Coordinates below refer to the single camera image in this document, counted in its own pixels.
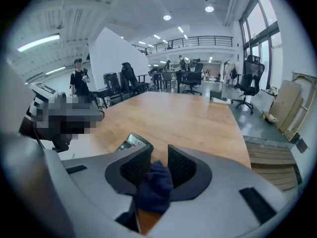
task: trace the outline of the wooden table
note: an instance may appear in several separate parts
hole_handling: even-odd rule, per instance
[[[167,145],[183,146],[227,157],[251,168],[249,154],[238,124],[225,104],[208,97],[146,92],[105,110],[94,130],[99,143],[113,152],[129,133],[144,137],[154,146],[152,161],[167,165]],[[146,234],[160,215],[139,211]]]

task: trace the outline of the glass railing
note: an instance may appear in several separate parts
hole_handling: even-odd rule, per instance
[[[138,45],[133,45],[141,53],[150,55],[153,53],[162,52],[165,50],[179,49],[184,47],[195,47],[195,46],[225,46],[232,47],[232,37],[229,36],[196,36],[182,39],[175,39],[166,43],[158,43],[153,47],[144,48]]]

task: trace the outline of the cable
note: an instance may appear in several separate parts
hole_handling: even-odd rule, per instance
[[[33,124],[32,124],[32,128],[33,128],[33,131],[34,131],[34,134],[35,134],[35,137],[36,137],[36,141],[38,142],[38,144],[39,144],[43,149],[45,149],[44,145],[43,145],[42,142],[40,141],[40,138],[39,138],[38,134],[36,133],[36,130],[35,130]]]

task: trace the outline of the blue cloth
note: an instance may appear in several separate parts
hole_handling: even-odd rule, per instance
[[[144,211],[163,214],[169,208],[172,190],[173,181],[168,167],[163,166],[160,160],[155,161],[139,186],[137,207]]]

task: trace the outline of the fluorescent light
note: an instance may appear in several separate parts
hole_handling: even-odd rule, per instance
[[[213,12],[213,10],[214,10],[214,8],[213,8],[212,6],[207,6],[207,7],[205,8],[205,11],[206,11],[206,12]]]
[[[163,19],[164,20],[170,20],[172,17],[170,16],[170,15],[165,15],[164,17],[163,17]]]
[[[28,49],[30,49],[32,47],[35,47],[35,46],[37,46],[39,44],[43,44],[45,42],[50,42],[50,41],[54,41],[54,40],[58,40],[58,39],[59,39],[59,34],[55,34],[55,35],[52,35],[52,36],[49,36],[49,37],[45,37],[43,39],[31,42],[29,44],[26,44],[26,45],[22,46],[21,48],[18,48],[18,51],[19,52],[23,52],[23,51],[28,50]]]
[[[51,74],[51,73],[53,73],[53,72],[55,72],[55,71],[59,71],[59,70],[65,69],[65,68],[66,68],[66,67],[64,66],[64,67],[61,67],[61,68],[58,68],[58,69],[49,71],[49,72],[45,73],[45,75],[49,75],[49,74]]]

